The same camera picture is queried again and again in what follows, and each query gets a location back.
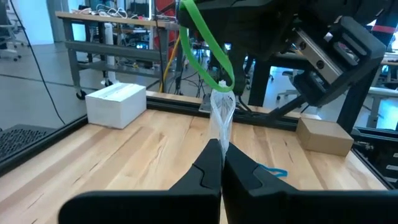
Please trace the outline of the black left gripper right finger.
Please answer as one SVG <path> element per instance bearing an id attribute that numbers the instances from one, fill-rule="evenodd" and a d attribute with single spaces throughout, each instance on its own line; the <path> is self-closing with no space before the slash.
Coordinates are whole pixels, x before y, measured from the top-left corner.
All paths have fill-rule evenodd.
<path id="1" fill-rule="evenodd" d="M 233 144 L 222 187 L 229 224 L 398 224 L 396 190 L 298 190 Z"/>

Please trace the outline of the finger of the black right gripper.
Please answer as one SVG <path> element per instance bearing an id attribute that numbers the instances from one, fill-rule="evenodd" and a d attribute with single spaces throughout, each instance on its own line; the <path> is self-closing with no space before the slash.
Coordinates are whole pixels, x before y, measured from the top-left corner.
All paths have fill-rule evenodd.
<path id="1" fill-rule="evenodd" d="M 212 34 L 228 27 L 262 17 L 274 6 L 274 0 L 193 0 Z"/>
<path id="2" fill-rule="evenodd" d="M 298 11 L 299 0 L 274 0 L 274 6 L 262 17 L 241 25 L 235 23 L 217 34 L 216 40 L 266 60 L 286 46 L 285 37 Z"/>

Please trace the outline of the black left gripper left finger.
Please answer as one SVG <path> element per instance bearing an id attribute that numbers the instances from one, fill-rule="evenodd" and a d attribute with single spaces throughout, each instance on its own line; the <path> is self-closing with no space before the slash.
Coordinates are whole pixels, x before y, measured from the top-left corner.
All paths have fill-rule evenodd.
<path id="1" fill-rule="evenodd" d="M 59 224 L 219 224 L 223 157 L 208 141 L 189 170 L 168 190 L 104 190 L 65 202 Z"/>

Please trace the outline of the green rubber band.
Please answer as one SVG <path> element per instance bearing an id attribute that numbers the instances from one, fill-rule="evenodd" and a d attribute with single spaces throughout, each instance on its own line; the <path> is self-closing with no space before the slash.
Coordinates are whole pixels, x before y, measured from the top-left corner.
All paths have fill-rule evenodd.
<path id="1" fill-rule="evenodd" d="M 218 45 L 216 39 L 213 37 L 211 31 L 209 30 L 205 20 L 200 14 L 199 9 L 197 8 L 194 0 L 181 0 L 180 1 L 180 12 L 183 9 L 186 9 L 189 16 L 193 20 L 193 23 L 198 28 L 199 33 L 204 38 L 205 42 L 209 45 L 210 50 L 213 52 L 213 55 L 216 57 L 217 61 L 221 64 L 221 66 L 227 71 L 229 78 L 231 79 L 230 86 L 220 86 L 215 80 L 209 75 L 209 73 L 204 70 L 201 65 L 194 59 L 190 48 L 190 39 L 188 36 L 188 29 L 182 25 L 182 19 L 180 21 L 180 42 L 183 49 L 184 54 L 187 56 L 189 62 L 192 67 L 198 72 L 198 74 L 204 79 L 205 83 L 207 83 L 212 89 L 217 90 L 219 92 L 229 92 L 232 91 L 235 84 L 235 77 L 233 72 L 232 64 L 228 58 L 228 56 L 224 53 L 223 49 Z"/>

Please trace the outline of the clear plastic zip bag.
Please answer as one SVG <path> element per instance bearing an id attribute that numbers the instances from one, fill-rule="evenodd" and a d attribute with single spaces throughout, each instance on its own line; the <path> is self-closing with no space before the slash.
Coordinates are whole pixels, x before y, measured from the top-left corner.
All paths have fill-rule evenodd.
<path id="1" fill-rule="evenodd" d="M 233 91 L 221 92 L 212 89 L 210 94 L 210 137 L 218 140 L 223 166 L 231 139 L 235 108 L 236 97 Z"/>

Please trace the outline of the blue rubber band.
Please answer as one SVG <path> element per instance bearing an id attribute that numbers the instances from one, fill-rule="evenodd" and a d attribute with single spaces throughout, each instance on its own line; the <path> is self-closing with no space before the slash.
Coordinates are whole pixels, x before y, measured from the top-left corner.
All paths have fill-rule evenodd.
<path id="1" fill-rule="evenodd" d="M 288 172 L 283 169 L 275 168 L 275 167 L 267 167 L 264 164 L 258 164 L 259 167 L 271 173 L 273 176 L 278 178 L 284 178 L 288 176 Z"/>

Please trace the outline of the brown cardboard box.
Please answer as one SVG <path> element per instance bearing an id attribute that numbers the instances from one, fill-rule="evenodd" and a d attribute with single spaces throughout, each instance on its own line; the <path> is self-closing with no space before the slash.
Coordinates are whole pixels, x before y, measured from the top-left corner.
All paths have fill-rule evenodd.
<path id="1" fill-rule="evenodd" d="M 331 121 L 300 118 L 296 134 L 304 149 L 335 156 L 346 157 L 354 143 L 339 124 Z"/>

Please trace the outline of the white cardboard box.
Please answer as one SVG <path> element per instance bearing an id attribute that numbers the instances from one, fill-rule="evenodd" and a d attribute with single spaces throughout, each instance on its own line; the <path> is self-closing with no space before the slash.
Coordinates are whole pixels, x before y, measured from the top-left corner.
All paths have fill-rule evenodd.
<path id="1" fill-rule="evenodd" d="M 147 109 L 146 87 L 116 83 L 86 95 L 88 122 L 124 129 Z"/>

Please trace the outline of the white pole stand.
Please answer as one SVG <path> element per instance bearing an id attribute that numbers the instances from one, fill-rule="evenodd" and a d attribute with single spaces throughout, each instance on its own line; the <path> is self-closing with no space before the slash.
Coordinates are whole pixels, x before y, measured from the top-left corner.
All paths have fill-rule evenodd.
<path id="1" fill-rule="evenodd" d="M 114 45 L 114 39 L 113 39 L 113 25 L 112 23 L 105 23 L 104 24 L 104 36 L 105 36 L 105 44 L 108 45 Z M 106 56 L 106 64 L 107 65 L 115 65 L 115 58 L 114 56 L 107 55 Z M 105 77 L 104 77 L 104 85 L 105 86 L 110 86 L 113 83 L 118 83 L 119 81 L 116 78 L 116 72 L 115 71 L 106 71 Z"/>

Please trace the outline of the black perforated mat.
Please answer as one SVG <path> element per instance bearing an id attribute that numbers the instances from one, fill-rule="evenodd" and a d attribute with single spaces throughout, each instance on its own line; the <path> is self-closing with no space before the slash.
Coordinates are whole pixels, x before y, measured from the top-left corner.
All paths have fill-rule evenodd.
<path id="1" fill-rule="evenodd" d="M 22 152 L 27 146 L 52 134 L 53 128 L 17 124 L 0 131 L 0 162 Z"/>

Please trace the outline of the dark office chair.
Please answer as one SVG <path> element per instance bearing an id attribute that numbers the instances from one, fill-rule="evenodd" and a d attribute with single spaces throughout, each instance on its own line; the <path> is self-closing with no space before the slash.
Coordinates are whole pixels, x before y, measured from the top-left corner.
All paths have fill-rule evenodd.
<path id="1" fill-rule="evenodd" d="M 28 43 L 16 37 L 23 28 L 18 19 L 9 18 L 8 7 L 9 0 L 0 0 L 0 58 L 6 55 L 16 62 L 22 57 L 18 52 L 18 45 L 28 46 Z"/>

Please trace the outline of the grey metal bracket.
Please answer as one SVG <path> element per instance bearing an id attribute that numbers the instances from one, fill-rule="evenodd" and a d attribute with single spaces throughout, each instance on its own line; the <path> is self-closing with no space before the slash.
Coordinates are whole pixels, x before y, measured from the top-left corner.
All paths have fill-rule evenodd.
<path id="1" fill-rule="evenodd" d="M 202 113 L 207 113 L 210 114 L 211 113 L 211 94 L 207 93 L 203 96 L 203 100 L 200 103 L 200 107 L 199 107 L 199 112 Z"/>

